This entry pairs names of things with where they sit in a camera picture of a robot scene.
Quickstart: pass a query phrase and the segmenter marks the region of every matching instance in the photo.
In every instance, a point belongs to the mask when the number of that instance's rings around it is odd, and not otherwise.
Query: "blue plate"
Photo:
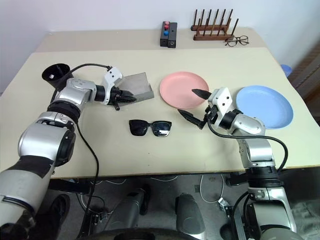
[[[266,86],[242,88],[236,95],[236,105],[245,115],[262,120],[267,129],[284,128],[294,118],[294,111],[288,100]]]

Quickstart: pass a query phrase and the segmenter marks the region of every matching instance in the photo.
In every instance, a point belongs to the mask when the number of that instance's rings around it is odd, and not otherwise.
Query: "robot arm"
[[[37,213],[48,189],[55,167],[67,163],[76,141],[75,124],[89,102],[101,102],[119,109],[118,102],[133,102],[132,93],[116,84],[122,74],[116,67],[108,70],[102,85],[69,78],[37,120],[21,135],[19,161],[0,173],[0,231],[14,239],[26,239],[35,225]]]
[[[246,116],[237,109],[229,111],[232,98],[226,87],[216,89],[213,93],[200,89],[192,91],[208,100],[209,106],[203,121],[179,109],[180,114],[200,129],[208,124],[214,134],[224,138],[234,138],[238,142],[249,185],[248,194],[253,200],[247,207],[247,218],[253,230],[253,237],[263,239],[263,234],[269,229],[296,232],[287,195],[275,168],[272,148],[268,140],[263,137],[265,135],[263,122],[255,117]],[[225,129],[229,135],[217,133],[211,124],[215,128]]]

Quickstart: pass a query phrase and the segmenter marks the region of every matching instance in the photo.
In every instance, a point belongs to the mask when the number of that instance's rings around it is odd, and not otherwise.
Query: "beige tabletop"
[[[99,158],[100,176],[243,170],[237,141],[219,138],[207,127],[199,130],[162,100],[159,93],[161,80],[177,71],[200,75],[211,91],[228,87],[233,98],[241,88],[249,85],[264,85],[283,94],[293,107],[293,121],[287,127],[267,130],[266,134],[279,138],[287,145],[287,168],[318,166],[319,126],[259,36],[251,29],[248,31],[251,31],[251,35],[247,34],[251,36],[249,40],[256,39],[256,42],[250,41],[246,47],[234,48],[225,47],[223,42],[213,42],[211,48],[208,47],[209,42],[199,42],[197,45],[197,42],[189,39],[192,33],[188,35],[189,31],[186,30],[181,31],[186,37],[178,35],[181,44],[185,45],[177,49],[162,48],[156,43],[152,48],[146,43],[146,49],[137,48],[136,44],[135,47],[131,46],[132,49],[127,49],[124,45],[123,50],[118,49],[120,46],[114,49],[111,47],[111,50],[98,50],[92,49],[94,46],[97,48],[97,43],[86,45],[78,42],[75,44],[84,50],[72,48],[71,44],[69,49],[61,46],[62,50],[58,51],[58,35],[65,37],[73,34],[67,32],[49,35],[37,52],[28,58],[0,98],[0,170],[5,170],[19,159],[17,146],[20,135],[46,111],[54,89],[42,80],[41,74],[46,67],[55,63],[66,63],[71,68],[83,63],[112,65],[117,66],[124,76],[146,72],[153,88],[153,99],[124,106],[120,111],[99,103],[86,106],[79,125]],[[112,32],[74,34],[107,36]],[[127,31],[132,35],[139,35],[134,32]],[[139,38],[134,41],[142,45],[145,43]],[[76,71],[74,76],[100,84],[104,72],[99,67],[84,67]],[[207,103],[203,103],[190,112],[201,118],[206,107]],[[171,121],[171,132],[168,137],[155,137],[149,130],[145,136],[136,137],[130,134],[128,121],[131,119]],[[271,142],[271,146],[276,165],[279,166],[284,156],[283,149],[276,142]],[[95,161],[78,136],[71,161],[57,167],[54,177],[90,177],[94,176],[95,170]]]

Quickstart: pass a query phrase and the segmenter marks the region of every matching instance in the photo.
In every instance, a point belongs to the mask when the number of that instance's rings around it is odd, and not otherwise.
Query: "white wall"
[[[320,39],[319,0],[0,0],[0,4],[0,92],[50,31],[156,29],[163,20],[189,28],[196,8],[234,9],[238,26],[254,28],[278,62],[292,67]]]

